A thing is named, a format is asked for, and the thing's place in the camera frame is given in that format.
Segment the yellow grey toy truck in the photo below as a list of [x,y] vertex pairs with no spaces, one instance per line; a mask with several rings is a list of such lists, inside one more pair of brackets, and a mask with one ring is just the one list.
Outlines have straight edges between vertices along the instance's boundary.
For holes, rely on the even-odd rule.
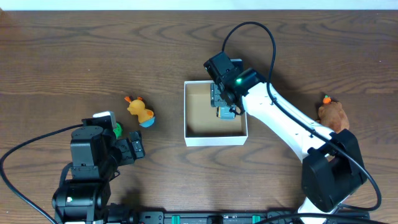
[[233,112],[230,112],[230,107],[228,106],[217,107],[216,115],[222,120],[234,120],[236,117]]

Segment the brown plush capybara toy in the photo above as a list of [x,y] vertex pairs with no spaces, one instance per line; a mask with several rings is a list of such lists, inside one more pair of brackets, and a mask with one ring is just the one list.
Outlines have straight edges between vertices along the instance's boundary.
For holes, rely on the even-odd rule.
[[349,129],[349,120],[343,105],[339,101],[333,100],[330,96],[325,95],[317,113],[317,122],[332,129],[334,132],[340,133],[344,129]]

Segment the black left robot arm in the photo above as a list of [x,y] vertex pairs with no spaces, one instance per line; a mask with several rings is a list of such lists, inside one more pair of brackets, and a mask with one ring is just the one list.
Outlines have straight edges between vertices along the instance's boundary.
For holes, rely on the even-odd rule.
[[120,166],[145,156],[140,131],[117,139],[114,131],[84,126],[72,132],[70,143],[72,178],[61,181],[53,195],[57,223],[131,223],[128,210],[108,205],[110,182]]

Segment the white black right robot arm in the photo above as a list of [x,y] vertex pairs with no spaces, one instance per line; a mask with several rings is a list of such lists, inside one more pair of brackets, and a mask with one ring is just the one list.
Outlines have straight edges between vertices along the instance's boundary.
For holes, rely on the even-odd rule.
[[341,204],[369,180],[358,140],[346,128],[335,132],[299,111],[265,78],[240,60],[220,52],[204,64],[221,99],[257,118],[278,135],[302,162],[306,196],[294,218],[301,223],[346,220],[337,215]]

